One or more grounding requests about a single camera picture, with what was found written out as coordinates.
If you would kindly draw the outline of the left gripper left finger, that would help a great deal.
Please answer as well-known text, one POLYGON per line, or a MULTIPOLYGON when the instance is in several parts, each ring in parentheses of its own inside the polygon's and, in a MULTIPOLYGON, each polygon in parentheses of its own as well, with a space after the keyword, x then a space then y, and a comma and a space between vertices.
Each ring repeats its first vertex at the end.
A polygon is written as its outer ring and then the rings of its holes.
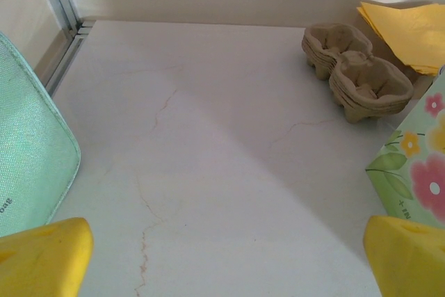
POLYGON ((84 218, 1 237, 1 295, 77 296, 93 246, 84 218))

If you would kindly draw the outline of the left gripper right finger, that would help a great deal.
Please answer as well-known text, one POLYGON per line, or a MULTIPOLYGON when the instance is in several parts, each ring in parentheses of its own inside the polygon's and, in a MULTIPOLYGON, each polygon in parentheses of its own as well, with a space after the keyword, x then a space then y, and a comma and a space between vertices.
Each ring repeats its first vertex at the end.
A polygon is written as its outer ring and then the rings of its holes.
POLYGON ((363 244, 383 296, 444 295, 443 229, 372 216, 363 244))

